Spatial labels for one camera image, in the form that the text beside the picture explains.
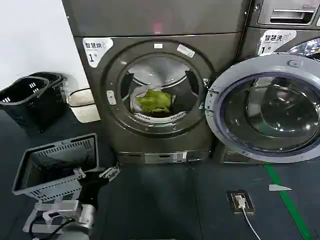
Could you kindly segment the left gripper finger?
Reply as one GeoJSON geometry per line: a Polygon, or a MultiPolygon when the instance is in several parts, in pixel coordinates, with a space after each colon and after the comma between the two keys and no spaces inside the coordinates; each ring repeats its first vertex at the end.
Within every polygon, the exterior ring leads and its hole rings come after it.
{"type": "Polygon", "coordinates": [[[74,173],[74,176],[73,178],[75,180],[82,180],[86,177],[86,174],[85,172],[79,167],[79,168],[74,168],[73,169],[73,173],[74,173]]]}
{"type": "Polygon", "coordinates": [[[103,179],[114,179],[121,172],[118,166],[112,166],[102,172],[98,177],[103,179]]]}

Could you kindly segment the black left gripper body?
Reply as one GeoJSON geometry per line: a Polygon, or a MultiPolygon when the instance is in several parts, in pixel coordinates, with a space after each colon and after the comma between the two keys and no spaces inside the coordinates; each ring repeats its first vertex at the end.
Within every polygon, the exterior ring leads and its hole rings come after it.
{"type": "Polygon", "coordinates": [[[99,191],[110,183],[108,178],[100,177],[102,171],[87,171],[85,177],[79,180],[81,191],[77,200],[81,204],[98,208],[99,191]]]}

